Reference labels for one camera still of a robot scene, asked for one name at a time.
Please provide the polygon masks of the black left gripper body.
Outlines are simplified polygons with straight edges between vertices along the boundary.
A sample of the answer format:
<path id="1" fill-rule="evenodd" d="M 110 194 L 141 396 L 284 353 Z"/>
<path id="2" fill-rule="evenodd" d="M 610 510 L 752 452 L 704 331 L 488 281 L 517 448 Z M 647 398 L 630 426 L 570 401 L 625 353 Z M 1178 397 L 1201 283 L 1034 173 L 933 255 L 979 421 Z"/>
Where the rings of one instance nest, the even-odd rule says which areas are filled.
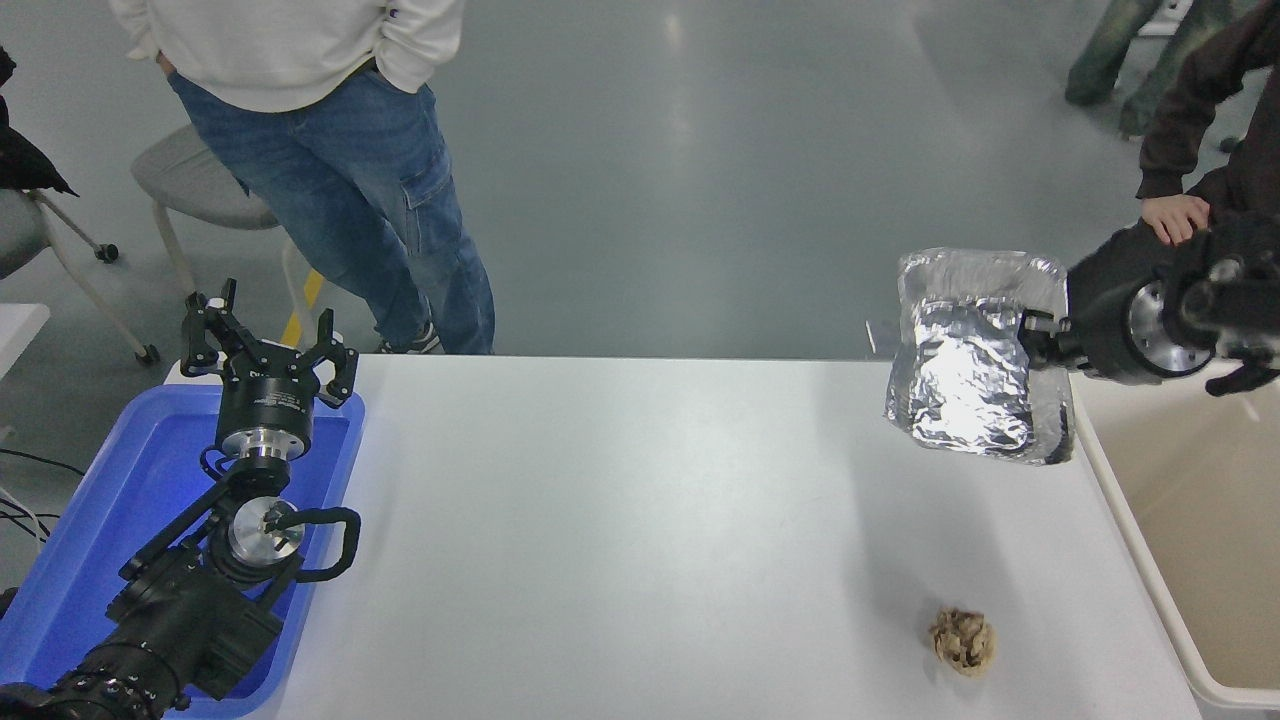
<path id="1" fill-rule="evenodd" d="M 256 354 L 247 348 L 228 350 L 221 365 L 216 436 L 255 429 L 311 436 L 317 380 L 300 359 L 296 348 L 275 343 L 265 343 Z"/>

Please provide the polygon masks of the person's hand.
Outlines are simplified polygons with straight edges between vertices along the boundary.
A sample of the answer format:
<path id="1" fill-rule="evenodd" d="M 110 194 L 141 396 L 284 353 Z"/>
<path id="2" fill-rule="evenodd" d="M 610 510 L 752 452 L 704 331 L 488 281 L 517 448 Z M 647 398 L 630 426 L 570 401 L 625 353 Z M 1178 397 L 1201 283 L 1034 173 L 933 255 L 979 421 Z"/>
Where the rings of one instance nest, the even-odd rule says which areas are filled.
<path id="1" fill-rule="evenodd" d="M 1166 246 L 1180 245 L 1206 229 L 1211 211 L 1207 201 L 1188 193 L 1140 200 L 1140 219 Z"/>

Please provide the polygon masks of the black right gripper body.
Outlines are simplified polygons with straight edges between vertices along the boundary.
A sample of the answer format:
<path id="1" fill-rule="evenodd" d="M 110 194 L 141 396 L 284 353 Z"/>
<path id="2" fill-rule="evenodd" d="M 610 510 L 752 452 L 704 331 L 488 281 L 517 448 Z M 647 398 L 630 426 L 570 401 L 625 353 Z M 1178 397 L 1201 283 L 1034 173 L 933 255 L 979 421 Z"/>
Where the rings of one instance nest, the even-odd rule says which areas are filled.
<path id="1" fill-rule="evenodd" d="M 1068 273 L 1069 334 L 1080 346 L 1076 369 L 1123 386 L 1151 384 L 1153 375 L 1132 348 L 1129 305 L 1152 278 L 1151 245 L 1102 245 Z"/>

